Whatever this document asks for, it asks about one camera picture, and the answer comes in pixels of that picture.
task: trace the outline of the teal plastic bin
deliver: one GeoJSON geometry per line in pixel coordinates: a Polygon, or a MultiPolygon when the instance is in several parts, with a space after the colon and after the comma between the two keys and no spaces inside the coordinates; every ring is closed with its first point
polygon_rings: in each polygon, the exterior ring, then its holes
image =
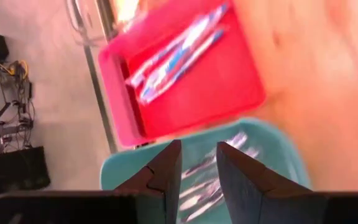
{"type": "MultiPolygon", "coordinates": [[[[199,163],[207,153],[216,147],[217,142],[230,139],[239,131],[244,131],[248,135],[244,147],[255,146],[260,151],[257,160],[286,178],[307,188],[311,187],[303,162],[291,141],[277,128],[253,118],[240,119],[235,123],[180,138],[182,140],[182,170],[187,170],[199,163]]],[[[169,142],[110,156],[101,169],[101,188],[103,190],[116,188],[145,166],[169,142]]],[[[195,178],[183,180],[181,191],[190,187],[195,178]]],[[[178,212],[178,223],[187,215],[186,212],[178,212]]],[[[226,204],[221,203],[190,223],[222,224],[230,222],[226,204]]]]}

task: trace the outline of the pink plastic bin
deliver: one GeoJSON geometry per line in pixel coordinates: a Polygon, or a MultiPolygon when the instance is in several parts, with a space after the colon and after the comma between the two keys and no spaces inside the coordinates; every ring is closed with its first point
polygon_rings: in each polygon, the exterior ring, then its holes
{"type": "Polygon", "coordinates": [[[144,106],[124,80],[198,16],[224,0],[172,0],[112,40],[99,64],[118,140],[132,147],[243,113],[259,106],[265,92],[236,13],[231,8],[219,23],[222,39],[166,93],[144,106]]]}

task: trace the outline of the wire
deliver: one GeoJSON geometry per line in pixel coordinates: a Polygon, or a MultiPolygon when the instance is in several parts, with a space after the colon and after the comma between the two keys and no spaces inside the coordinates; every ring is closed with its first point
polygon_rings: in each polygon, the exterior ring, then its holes
{"type": "Polygon", "coordinates": [[[7,69],[5,66],[3,66],[2,64],[0,64],[0,67],[3,68],[8,74],[10,75],[14,75],[13,71],[10,71],[9,69],[7,69]]]}
{"type": "Polygon", "coordinates": [[[29,127],[32,126],[35,119],[34,104],[32,102],[32,99],[29,96],[27,96],[29,93],[27,89],[30,88],[29,66],[25,60],[16,60],[10,63],[9,66],[7,67],[0,64],[0,83],[2,83],[2,81],[6,78],[6,75],[4,75],[6,73],[8,73],[10,77],[13,77],[14,79],[14,86],[16,88],[16,95],[17,95],[16,103],[14,103],[14,105],[17,106],[17,113],[12,119],[10,119],[7,122],[3,122],[0,125],[2,125],[3,128],[4,125],[11,124],[16,118],[19,120],[19,123],[16,126],[16,133],[13,134],[15,135],[14,137],[16,138],[17,147],[12,146],[10,141],[4,142],[4,147],[11,146],[17,150],[23,150],[32,147],[30,141],[32,128],[29,127]],[[21,130],[20,127],[23,125],[26,126],[26,129],[25,131],[20,131],[21,130]]]}

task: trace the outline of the yellow cable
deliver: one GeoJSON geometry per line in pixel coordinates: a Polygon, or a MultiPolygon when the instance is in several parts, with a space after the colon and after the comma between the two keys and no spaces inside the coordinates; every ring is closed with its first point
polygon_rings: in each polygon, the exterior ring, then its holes
{"type": "Polygon", "coordinates": [[[24,75],[23,75],[23,79],[25,79],[29,75],[29,66],[27,65],[27,62],[25,62],[25,60],[20,60],[19,63],[24,65],[24,71],[25,72],[24,72],[24,75]]]}
{"type": "Polygon", "coordinates": [[[14,73],[13,73],[12,71],[10,71],[9,69],[7,69],[5,66],[3,66],[3,65],[0,64],[0,67],[3,68],[3,69],[5,69],[5,71],[6,71],[8,74],[14,75],[14,73]]]}

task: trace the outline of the table surface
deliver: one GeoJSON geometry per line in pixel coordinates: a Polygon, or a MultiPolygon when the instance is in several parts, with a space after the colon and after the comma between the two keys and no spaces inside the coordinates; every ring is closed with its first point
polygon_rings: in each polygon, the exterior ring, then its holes
{"type": "Polygon", "coordinates": [[[242,116],[287,133],[316,190],[358,190],[358,0],[234,2],[267,92],[242,116]]]}

